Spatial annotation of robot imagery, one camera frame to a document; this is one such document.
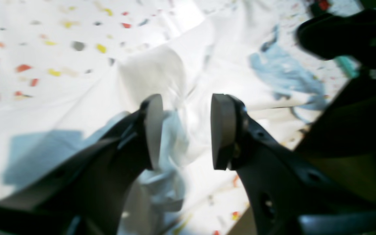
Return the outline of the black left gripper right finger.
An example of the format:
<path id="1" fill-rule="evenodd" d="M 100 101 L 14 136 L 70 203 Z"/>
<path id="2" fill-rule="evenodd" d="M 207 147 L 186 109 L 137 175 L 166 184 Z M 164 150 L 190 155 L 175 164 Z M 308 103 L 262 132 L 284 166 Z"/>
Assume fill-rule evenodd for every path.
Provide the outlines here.
<path id="1" fill-rule="evenodd" d="M 279 144 L 238 98 L 212 95 L 211 139 L 213 167 L 237 172 L 258 235 L 376 232 L 376 204 Z"/>

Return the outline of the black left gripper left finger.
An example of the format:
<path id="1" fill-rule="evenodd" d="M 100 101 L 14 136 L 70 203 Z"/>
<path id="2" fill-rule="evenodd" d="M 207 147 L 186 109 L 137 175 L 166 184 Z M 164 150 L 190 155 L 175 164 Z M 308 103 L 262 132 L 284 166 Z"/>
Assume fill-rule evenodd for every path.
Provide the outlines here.
<path id="1" fill-rule="evenodd" d="M 0 200 L 0 231 L 13 235 L 116 235 L 133 182 L 158 167 L 160 94 L 145 98 L 96 143 Z"/>

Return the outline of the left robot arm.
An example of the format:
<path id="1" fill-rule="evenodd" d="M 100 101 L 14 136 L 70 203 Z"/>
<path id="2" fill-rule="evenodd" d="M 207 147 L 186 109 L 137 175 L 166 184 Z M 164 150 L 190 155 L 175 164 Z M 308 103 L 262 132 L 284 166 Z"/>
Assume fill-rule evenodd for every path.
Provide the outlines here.
<path id="1" fill-rule="evenodd" d="M 324 14 L 297 30 L 300 44 L 332 59 L 362 63 L 295 151 L 281 146 L 232 95 L 213 94 L 215 170 L 235 170 L 258 235 L 376 232 L 376 202 L 345 189 L 308 159 L 376 154 L 376 10 Z M 0 200 L 0 231 L 15 235 L 115 235 L 131 185 L 158 167 L 163 100 L 145 98 L 93 145 Z"/>

